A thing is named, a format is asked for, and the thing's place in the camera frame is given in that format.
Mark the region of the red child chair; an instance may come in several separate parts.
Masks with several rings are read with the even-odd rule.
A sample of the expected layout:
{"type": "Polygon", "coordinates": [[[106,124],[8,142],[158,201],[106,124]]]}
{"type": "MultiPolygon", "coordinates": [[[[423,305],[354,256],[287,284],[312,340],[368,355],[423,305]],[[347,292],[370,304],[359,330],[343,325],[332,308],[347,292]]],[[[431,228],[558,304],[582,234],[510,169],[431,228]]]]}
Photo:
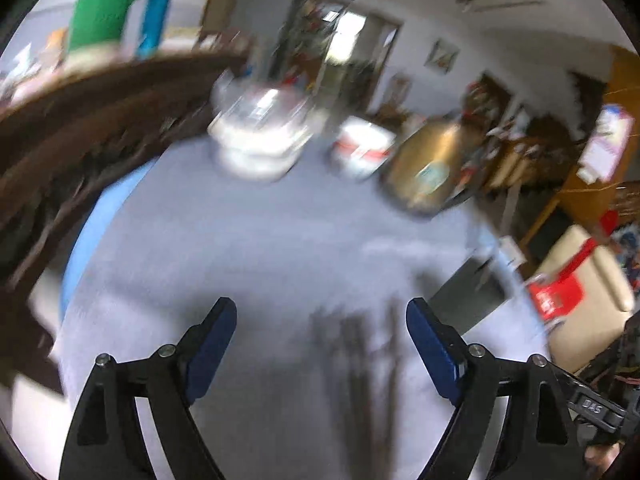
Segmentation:
{"type": "Polygon", "coordinates": [[[530,299],[533,300],[544,324],[550,325],[566,318],[582,301],[584,291],[575,273],[596,248],[611,236],[617,222],[618,213],[608,210],[599,220],[593,234],[582,243],[578,252],[558,272],[538,274],[525,283],[530,299]]]}

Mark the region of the chopsticks lying on cloth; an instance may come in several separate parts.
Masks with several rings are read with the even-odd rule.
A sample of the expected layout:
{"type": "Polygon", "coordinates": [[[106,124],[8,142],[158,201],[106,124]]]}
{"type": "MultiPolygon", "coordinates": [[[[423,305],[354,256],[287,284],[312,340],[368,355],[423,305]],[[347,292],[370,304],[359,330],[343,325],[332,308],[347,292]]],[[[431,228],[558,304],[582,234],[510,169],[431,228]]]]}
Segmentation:
{"type": "Polygon", "coordinates": [[[319,310],[310,329],[330,421],[349,479],[390,479],[396,462],[400,304],[387,300],[382,325],[368,312],[319,310]]]}

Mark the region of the grey table cloth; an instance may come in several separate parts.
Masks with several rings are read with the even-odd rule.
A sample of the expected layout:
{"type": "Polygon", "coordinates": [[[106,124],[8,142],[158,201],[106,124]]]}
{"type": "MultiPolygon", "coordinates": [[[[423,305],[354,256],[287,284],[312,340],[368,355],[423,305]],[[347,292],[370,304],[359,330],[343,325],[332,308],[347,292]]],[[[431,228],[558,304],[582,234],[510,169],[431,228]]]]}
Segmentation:
{"type": "Polygon", "coordinates": [[[405,308],[492,244],[472,204],[432,220],[404,214],[375,180],[329,170],[321,143],[273,183],[228,174],[206,138],[175,145],[111,185],[80,231],[57,344],[66,396],[78,401],[100,353],[145,359],[228,297],[238,326],[192,408],[218,466],[230,479],[348,479],[311,317],[364,311],[378,327],[395,297],[404,367],[391,479],[416,478],[452,407],[414,348],[405,308]]]}

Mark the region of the gold electric kettle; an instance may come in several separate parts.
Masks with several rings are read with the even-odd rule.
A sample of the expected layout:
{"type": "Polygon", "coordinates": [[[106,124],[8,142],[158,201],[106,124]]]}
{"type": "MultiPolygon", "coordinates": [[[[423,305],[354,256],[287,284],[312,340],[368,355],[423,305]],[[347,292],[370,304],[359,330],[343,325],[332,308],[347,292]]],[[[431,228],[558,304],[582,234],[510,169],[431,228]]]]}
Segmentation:
{"type": "Polygon", "coordinates": [[[415,217],[433,218],[469,200],[478,189],[461,185],[468,130],[460,120],[432,117],[402,140],[380,175],[382,196],[415,217]]]}

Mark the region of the dark wooden sideboard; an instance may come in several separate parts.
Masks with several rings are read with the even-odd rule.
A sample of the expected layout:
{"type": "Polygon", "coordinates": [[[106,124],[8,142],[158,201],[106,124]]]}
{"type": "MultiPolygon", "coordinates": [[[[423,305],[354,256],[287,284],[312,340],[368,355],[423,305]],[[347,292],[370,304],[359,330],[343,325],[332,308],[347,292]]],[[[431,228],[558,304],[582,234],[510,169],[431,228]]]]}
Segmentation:
{"type": "Polygon", "coordinates": [[[171,144],[203,133],[215,80],[244,54],[157,56],[65,76],[1,114],[1,383],[54,392],[53,337],[28,297],[101,192],[171,144]]]}

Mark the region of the stacked red white bowls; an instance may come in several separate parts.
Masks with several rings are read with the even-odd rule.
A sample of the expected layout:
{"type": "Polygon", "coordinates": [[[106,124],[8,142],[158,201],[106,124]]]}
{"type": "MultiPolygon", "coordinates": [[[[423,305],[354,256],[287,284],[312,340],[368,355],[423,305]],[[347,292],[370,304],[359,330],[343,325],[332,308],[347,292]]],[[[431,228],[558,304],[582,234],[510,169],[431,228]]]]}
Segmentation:
{"type": "Polygon", "coordinates": [[[366,180],[390,157],[396,134],[374,122],[349,116],[341,123],[329,151],[331,166],[342,176],[366,180]]]}

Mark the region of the white pot with plastic bag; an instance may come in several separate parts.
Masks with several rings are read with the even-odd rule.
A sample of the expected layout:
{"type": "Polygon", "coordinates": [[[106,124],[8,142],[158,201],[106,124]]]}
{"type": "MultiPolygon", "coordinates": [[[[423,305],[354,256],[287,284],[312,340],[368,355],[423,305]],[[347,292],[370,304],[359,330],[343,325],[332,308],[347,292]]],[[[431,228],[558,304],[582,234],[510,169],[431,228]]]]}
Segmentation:
{"type": "Polygon", "coordinates": [[[311,100],[291,86],[222,75],[213,85],[212,104],[207,133],[218,162],[241,179],[281,179],[312,137],[311,100]]]}

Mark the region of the green thermos flask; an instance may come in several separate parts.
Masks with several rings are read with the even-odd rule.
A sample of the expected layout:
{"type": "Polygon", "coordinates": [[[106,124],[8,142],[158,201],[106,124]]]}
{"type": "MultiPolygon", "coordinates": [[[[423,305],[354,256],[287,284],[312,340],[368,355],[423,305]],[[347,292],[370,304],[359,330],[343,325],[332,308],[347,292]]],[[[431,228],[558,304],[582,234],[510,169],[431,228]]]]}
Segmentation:
{"type": "Polygon", "coordinates": [[[67,34],[67,52],[95,44],[116,44],[122,38],[134,0],[77,0],[67,34]]]}

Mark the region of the blue thermos bottle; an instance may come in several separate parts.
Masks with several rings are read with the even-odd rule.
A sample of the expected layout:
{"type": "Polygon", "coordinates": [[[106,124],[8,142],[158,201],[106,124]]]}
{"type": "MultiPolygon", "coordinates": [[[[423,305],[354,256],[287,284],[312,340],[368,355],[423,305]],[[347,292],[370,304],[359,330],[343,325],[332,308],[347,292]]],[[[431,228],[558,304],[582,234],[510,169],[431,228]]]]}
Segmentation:
{"type": "Polygon", "coordinates": [[[142,18],[136,55],[149,58],[160,46],[170,0],[148,0],[142,18]]]}

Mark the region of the grey refrigerator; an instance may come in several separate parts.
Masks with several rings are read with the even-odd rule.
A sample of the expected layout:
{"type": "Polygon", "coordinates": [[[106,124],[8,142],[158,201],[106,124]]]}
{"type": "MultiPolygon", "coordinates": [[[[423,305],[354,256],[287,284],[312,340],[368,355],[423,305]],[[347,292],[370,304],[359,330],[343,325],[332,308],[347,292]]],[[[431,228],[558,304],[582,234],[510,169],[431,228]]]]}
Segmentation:
{"type": "Polygon", "coordinates": [[[302,0],[235,0],[229,25],[253,40],[250,66],[259,80],[276,79],[302,0]]]}

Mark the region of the wall calendar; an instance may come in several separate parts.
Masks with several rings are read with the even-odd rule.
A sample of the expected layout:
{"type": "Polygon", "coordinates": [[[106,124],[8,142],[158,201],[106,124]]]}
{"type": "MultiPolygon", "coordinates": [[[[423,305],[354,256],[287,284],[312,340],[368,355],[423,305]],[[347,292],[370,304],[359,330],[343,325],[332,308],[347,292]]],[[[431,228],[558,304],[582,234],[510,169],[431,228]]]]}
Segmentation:
{"type": "Polygon", "coordinates": [[[585,184],[608,183],[622,158],[634,118],[618,104],[602,106],[580,159],[577,177],[585,184]]]}

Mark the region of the framed wall picture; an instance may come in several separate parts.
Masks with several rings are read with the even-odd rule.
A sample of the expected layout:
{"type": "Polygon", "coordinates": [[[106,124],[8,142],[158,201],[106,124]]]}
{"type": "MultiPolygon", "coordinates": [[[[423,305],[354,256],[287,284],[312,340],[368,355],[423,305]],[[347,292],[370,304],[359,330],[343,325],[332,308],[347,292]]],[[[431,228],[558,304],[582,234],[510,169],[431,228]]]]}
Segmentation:
{"type": "Polygon", "coordinates": [[[459,55],[460,49],[450,42],[437,39],[431,52],[428,55],[425,65],[432,70],[442,74],[448,74],[454,67],[454,62],[459,55]]]}

